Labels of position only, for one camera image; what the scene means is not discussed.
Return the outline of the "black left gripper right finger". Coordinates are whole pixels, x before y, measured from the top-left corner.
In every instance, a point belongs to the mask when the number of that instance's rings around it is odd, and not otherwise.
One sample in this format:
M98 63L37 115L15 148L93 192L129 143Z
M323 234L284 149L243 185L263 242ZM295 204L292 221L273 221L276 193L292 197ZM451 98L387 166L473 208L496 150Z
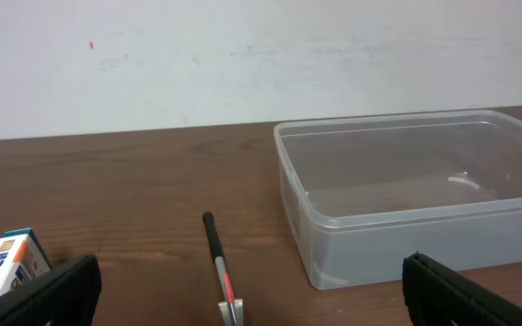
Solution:
M414 326L522 326L522 308L425 254L402 262L402 294Z

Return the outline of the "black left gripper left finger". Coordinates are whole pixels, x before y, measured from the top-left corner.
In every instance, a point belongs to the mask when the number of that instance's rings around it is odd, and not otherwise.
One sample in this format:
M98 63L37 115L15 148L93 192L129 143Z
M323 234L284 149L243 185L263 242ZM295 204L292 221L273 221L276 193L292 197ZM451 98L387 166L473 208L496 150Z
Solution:
M0 326L91 326L101 292L97 257L81 255L0 296Z

